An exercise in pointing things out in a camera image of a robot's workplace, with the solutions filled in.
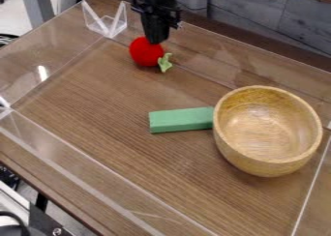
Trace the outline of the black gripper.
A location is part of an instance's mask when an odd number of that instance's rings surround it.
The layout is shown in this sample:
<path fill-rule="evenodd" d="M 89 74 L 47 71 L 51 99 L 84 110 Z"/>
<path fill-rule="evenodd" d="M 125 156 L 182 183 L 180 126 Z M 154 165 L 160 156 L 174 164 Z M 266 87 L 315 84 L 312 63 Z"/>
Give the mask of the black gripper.
<path fill-rule="evenodd" d="M 150 42 L 160 44 L 170 37 L 170 27 L 182 23 L 182 7 L 178 0 L 132 0 L 132 10 L 142 15 L 144 35 Z"/>

